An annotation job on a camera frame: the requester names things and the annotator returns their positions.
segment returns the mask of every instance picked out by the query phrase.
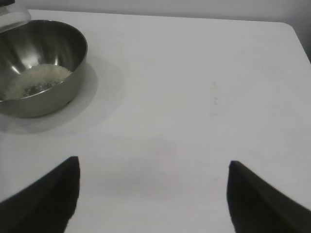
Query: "white rice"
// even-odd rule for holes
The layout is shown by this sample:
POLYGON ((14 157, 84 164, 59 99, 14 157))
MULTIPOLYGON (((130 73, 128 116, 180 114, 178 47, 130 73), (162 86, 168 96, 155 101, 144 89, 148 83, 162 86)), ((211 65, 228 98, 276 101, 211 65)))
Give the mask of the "white rice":
POLYGON ((62 82, 71 71, 61 66, 41 64, 34 66, 11 81, 4 92, 4 100, 13 100, 39 93, 62 82))

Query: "bowl rim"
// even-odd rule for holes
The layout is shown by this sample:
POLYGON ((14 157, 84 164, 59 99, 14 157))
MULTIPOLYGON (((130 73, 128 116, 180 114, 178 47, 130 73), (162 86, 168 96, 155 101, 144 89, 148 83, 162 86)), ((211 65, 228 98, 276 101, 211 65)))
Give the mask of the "bowl rim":
POLYGON ((69 27, 71 27, 72 29, 74 29, 75 31, 77 31, 77 32, 80 34, 80 36, 82 37, 82 39, 84 40, 85 45, 86 45, 86 50, 85 50, 83 59, 82 59, 81 62, 79 63, 78 67, 77 67, 74 71, 71 71, 71 74, 70 74, 70 75, 68 75, 66 78, 64 78, 61 82, 57 83, 56 85, 51 86, 51 87, 49 87, 49 88, 47 88, 47 89, 45 89, 45 90, 43 90, 43 91, 40 91, 40 92, 35 93, 35 94, 33 94, 33 95, 30 95, 30 96, 25 96, 25 97, 16 98, 16 99, 10 99, 10 100, 0 100, 0 103, 14 102, 14 101, 18 101, 18 100, 25 100, 25 99, 28 99, 28 98, 32 98, 32 97, 38 96, 38 95, 40 95, 40 94, 42 94, 42 93, 44 93, 44 92, 50 91, 51 89, 53 89, 53 88, 57 87, 58 85, 61 85, 63 82, 65 82, 65 81, 68 79, 68 77, 70 77, 70 76, 80 67, 80 65, 81 65, 81 64, 84 62, 84 60, 86 59, 86 55, 87 55, 87 51, 88 51, 88 44, 87 44, 86 37, 83 35, 83 33, 82 33, 80 30, 78 30, 76 27, 74 27, 74 26, 72 26, 72 25, 70 25, 70 24, 67 24, 67 23, 64 23, 64 22, 61 22, 61 21, 57 21, 57 20, 50 20, 50 19, 33 19, 33 20, 30 20, 27 24, 18 26, 18 27, 16 27, 16 28, 13 28, 12 30, 18 29, 19 27, 25 27, 26 25, 31 24, 31 23, 33 23, 33 22, 59 23, 59 24, 63 24, 63 25, 69 26, 69 27))

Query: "white wall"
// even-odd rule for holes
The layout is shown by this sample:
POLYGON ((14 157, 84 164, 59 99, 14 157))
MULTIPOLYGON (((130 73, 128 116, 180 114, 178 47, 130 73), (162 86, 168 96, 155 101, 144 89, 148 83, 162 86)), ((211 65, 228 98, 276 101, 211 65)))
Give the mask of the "white wall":
POLYGON ((24 0, 24 2, 30 9, 282 21, 294 27, 311 58, 311 0, 24 0))

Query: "uncooked rice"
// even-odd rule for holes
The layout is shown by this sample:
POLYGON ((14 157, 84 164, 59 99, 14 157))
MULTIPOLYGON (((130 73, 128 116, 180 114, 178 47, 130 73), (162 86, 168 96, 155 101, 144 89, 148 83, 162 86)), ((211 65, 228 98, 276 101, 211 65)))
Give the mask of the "uncooked rice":
POLYGON ((4 100, 19 99, 44 91, 62 82, 71 71, 64 67, 41 64, 34 66, 11 81, 4 92, 4 100))

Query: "metal bowl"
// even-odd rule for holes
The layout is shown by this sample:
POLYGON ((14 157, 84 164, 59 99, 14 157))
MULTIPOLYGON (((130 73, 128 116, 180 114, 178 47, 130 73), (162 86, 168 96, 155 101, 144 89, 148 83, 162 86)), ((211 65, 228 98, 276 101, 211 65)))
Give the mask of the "metal bowl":
POLYGON ((78 93, 85 71, 87 42, 76 28, 61 22, 32 20, 0 33, 0 113, 37 117, 53 112, 78 93), (72 73, 39 93, 5 100, 4 93, 19 74, 39 64, 53 64, 72 73))

